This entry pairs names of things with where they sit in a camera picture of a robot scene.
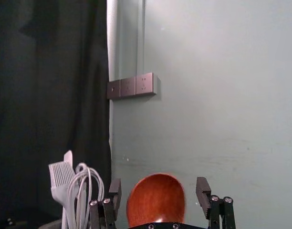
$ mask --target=light blue wall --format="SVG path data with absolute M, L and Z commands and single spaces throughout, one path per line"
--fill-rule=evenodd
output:
M 238 228 L 292 229 L 292 0 L 146 0 L 142 68 L 138 4 L 119 4 L 118 78 L 144 68 L 161 93 L 114 102 L 118 227 L 134 184 L 168 172 L 188 224 L 207 225 L 194 193 L 205 176 L 235 199 Z

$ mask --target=brush bristles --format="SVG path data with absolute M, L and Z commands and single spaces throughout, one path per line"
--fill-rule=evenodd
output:
M 57 162 L 49 165 L 51 176 L 51 187 L 58 187 L 69 184 L 75 172 L 67 161 Z

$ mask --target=black curtain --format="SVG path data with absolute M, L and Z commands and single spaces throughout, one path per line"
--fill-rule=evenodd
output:
M 108 78 L 105 0 L 0 0 L 0 219 L 61 215 L 48 164 L 69 149 L 108 190 Z

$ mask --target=dark curtain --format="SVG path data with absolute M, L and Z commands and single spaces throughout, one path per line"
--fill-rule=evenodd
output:
M 107 82 L 105 0 L 0 0 L 0 219 L 61 215 L 48 164 L 69 149 L 108 190 Z

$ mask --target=wall switch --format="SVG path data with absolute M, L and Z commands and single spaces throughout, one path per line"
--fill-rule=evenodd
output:
M 157 77 L 153 73 L 136 77 L 136 94 L 157 94 Z
M 121 97 L 134 96 L 136 94 L 136 78 L 126 78 L 121 80 Z
M 115 80 L 108 82 L 107 86 L 107 99 L 120 99 L 121 98 L 121 81 Z

